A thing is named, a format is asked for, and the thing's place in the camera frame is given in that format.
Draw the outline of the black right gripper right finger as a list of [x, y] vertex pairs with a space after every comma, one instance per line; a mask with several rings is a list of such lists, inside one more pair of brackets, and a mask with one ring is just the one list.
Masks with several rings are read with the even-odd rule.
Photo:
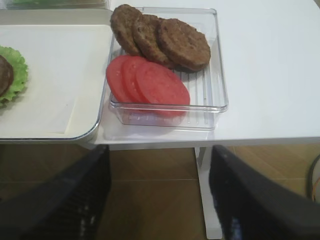
[[320, 205], [273, 182], [222, 145], [209, 187], [226, 240], [318, 240]]

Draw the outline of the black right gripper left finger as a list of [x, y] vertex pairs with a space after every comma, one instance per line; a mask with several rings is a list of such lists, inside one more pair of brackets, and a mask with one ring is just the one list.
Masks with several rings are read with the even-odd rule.
[[0, 205], [2, 240], [94, 240], [111, 189], [110, 151], [99, 145], [53, 179]]

